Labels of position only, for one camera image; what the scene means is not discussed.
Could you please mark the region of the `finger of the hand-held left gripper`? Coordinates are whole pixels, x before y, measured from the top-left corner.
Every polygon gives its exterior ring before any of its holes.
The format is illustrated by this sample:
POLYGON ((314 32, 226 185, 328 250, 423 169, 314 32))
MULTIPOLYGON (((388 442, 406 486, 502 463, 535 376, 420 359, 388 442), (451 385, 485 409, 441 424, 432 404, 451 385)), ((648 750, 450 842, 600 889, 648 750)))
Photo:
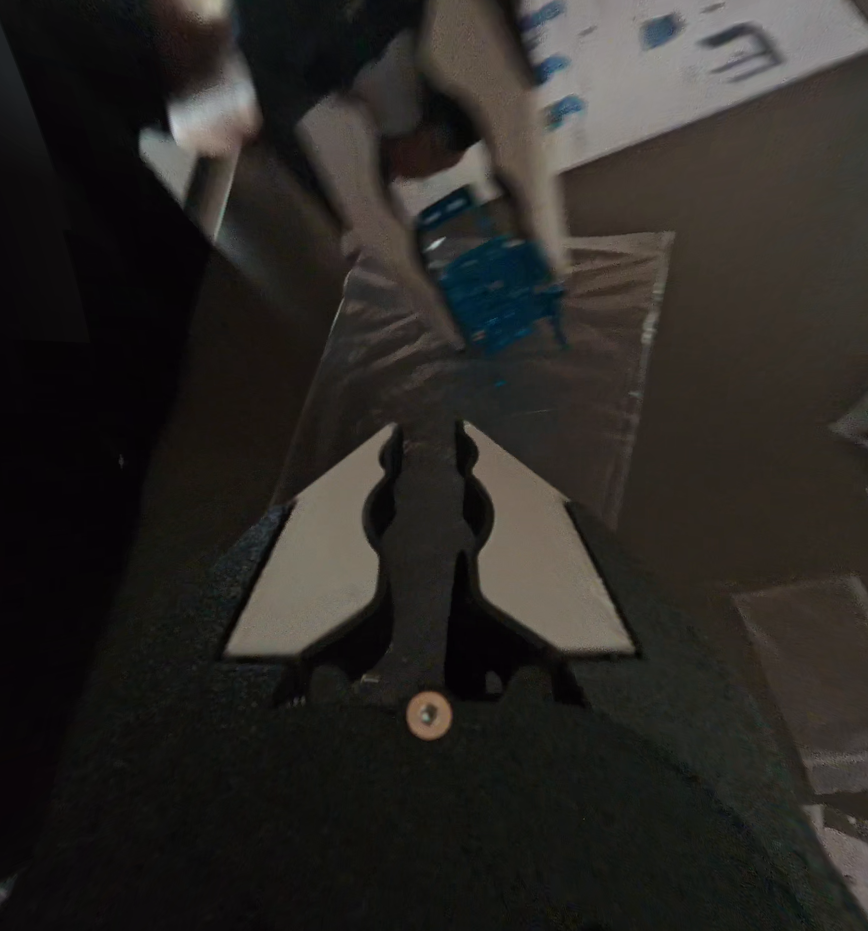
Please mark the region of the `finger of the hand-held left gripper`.
POLYGON ((415 240, 382 184, 379 139, 365 109, 345 97, 331 95, 302 118, 296 131, 318 180, 355 236, 360 254, 404 290, 411 308, 442 342, 463 350, 463 337, 423 269, 415 240))
POLYGON ((419 63, 471 117, 495 185, 554 271, 569 271, 567 219, 530 64, 501 2, 426 2, 419 63))

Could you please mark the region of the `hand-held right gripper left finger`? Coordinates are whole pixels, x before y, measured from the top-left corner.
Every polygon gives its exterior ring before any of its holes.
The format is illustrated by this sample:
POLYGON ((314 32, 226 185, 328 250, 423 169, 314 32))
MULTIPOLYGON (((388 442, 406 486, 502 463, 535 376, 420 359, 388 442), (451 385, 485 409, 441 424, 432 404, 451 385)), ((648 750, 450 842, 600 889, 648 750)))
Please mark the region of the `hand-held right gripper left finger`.
POLYGON ((356 628, 386 588, 403 433, 384 425, 290 504, 229 633, 227 660, 303 660, 356 628))

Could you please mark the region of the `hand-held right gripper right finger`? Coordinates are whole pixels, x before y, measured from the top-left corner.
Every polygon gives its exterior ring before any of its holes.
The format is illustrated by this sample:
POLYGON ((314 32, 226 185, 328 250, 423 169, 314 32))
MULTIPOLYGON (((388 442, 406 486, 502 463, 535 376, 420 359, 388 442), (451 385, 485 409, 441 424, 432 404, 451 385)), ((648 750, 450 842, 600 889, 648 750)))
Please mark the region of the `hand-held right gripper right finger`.
POLYGON ((637 655, 569 498, 471 422, 455 436, 468 572, 484 610, 559 657, 637 655))

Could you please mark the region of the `blue metal bracket assembly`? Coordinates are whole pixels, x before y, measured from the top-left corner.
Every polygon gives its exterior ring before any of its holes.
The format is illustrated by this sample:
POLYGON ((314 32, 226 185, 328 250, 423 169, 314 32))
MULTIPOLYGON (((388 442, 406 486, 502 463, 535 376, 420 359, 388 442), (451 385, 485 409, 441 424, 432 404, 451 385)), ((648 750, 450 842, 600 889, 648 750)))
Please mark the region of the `blue metal bracket assembly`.
POLYGON ((544 323, 568 347, 565 288, 533 239, 500 231, 469 185, 423 208, 412 223, 426 273, 466 346, 496 355, 544 323))

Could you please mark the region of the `person's left forearm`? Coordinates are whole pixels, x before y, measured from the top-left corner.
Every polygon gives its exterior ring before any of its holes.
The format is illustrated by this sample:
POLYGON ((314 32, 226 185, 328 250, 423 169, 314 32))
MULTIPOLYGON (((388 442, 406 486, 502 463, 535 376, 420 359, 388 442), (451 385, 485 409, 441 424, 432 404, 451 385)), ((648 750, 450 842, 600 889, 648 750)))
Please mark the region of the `person's left forearm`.
POLYGON ((198 86, 220 70, 234 37, 230 1, 148 1, 154 43, 169 90, 198 86))

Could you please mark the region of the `person's left hand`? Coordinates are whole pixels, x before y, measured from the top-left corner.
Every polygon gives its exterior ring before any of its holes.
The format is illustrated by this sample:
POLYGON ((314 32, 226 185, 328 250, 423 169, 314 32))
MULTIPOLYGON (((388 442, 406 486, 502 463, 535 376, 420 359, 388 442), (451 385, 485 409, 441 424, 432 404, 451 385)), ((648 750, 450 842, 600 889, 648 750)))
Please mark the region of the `person's left hand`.
POLYGON ((478 138, 449 122, 426 122, 411 132, 381 138, 386 180, 423 180, 454 168, 478 138))

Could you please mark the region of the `open instruction manual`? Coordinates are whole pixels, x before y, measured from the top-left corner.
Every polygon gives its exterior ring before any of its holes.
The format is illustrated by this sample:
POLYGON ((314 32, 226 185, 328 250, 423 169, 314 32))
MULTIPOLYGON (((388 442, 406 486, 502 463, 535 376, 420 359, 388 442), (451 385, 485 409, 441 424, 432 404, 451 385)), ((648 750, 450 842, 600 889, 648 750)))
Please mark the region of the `open instruction manual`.
POLYGON ((532 1, 519 26, 556 173, 868 54, 842 1, 532 1))

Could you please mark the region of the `clear plastic bag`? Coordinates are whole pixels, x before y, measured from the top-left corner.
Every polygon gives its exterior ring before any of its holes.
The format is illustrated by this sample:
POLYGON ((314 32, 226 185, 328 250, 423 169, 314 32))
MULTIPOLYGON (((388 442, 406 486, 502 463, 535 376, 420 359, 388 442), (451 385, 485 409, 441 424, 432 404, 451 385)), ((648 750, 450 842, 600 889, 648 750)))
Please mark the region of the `clear plastic bag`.
POLYGON ((288 501, 389 424, 402 430, 406 468, 455 480, 455 431, 463 421, 614 529, 673 238, 655 232, 569 240, 567 345, 540 326, 492 356, 443 343, 378 262, 358 259, 275 500, 288 501))

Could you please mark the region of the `group of small hardware bags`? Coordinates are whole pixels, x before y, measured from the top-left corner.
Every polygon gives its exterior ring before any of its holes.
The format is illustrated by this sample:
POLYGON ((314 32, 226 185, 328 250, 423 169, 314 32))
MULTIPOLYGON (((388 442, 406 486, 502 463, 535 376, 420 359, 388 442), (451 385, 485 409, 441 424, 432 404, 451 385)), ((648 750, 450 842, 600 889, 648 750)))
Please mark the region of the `group of small hardware bags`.
MULTIPOLYGON (((855 575, 733 596, 814 797, 868 794, 868 590, 855 575)), ((868 819, 804 807, 868 918, 868 819)))

